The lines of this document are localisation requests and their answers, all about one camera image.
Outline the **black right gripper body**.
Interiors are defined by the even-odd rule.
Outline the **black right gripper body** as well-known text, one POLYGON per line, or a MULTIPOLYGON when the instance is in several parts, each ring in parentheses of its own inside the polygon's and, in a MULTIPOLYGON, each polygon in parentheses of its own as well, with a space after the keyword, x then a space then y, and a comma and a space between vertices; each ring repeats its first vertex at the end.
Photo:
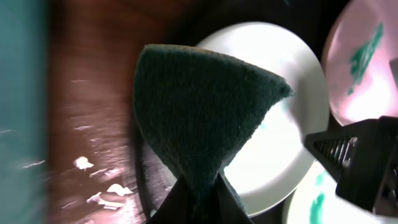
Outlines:
POLYGON ((356 138, 335 193, 353 205, 385 217, 397 216, 397 118, 382 116, 343 127, 356 138))

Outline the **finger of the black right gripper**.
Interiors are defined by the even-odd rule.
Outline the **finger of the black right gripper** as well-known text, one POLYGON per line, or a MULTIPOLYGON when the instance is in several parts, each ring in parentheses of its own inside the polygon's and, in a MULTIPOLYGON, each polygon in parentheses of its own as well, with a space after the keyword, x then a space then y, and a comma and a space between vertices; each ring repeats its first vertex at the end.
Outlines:
POLYGON ((380 186, 377 137, 381 121, 367 119, 334 131, 308 134, 304 145, 336 181, 350 178, 356 183, 380 186))

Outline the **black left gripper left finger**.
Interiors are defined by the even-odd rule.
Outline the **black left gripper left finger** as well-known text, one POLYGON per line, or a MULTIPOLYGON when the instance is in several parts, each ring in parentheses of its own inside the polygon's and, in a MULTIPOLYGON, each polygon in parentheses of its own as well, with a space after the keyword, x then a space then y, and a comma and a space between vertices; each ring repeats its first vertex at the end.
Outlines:
POLYGON ((187 224, 191 202, 192 191, 181 175, 147 224, 187 224))

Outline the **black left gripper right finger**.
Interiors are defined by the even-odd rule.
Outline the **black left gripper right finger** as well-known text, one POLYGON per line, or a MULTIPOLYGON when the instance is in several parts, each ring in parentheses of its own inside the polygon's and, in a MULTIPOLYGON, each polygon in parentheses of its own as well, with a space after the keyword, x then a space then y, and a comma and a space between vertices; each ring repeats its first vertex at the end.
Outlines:
POLYGON ((216 222, 219 224, 253 224, 250 218, 239 206, 221 174, 215 182, 216 222))

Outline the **pale green plate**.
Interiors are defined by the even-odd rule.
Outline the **pale green plate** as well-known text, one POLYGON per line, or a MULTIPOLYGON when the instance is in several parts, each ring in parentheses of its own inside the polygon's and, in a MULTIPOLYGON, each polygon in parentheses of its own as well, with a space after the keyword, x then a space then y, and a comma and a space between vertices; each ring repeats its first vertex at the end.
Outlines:
POLYGON ((397 224, 396 218, 378 217, 335 195, 336 182, 314 162, 284 208, 285 224, 397 224))
POLYGON ((283 77, 294 92, 267 112, 224 170, 246 213, 254 217, 289 196, 312 166, 314 158, 303 140, 328 127, 326 79, 311 48, 275 24, 229 26, 204 38, 199 46, 271 71, 283 77))

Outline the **dark green scrub sponge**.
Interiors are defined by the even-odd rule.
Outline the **dark green scrub sponge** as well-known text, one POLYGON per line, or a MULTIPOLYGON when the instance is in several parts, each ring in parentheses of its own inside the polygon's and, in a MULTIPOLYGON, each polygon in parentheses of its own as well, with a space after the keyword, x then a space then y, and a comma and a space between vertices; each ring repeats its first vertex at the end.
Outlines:
POLYGON ((136 65, 134 116, 150 148, 186 180, 190 213, 203 218, 216 176, 292 93, 284 78, 238 58, 149 44, 136 65))

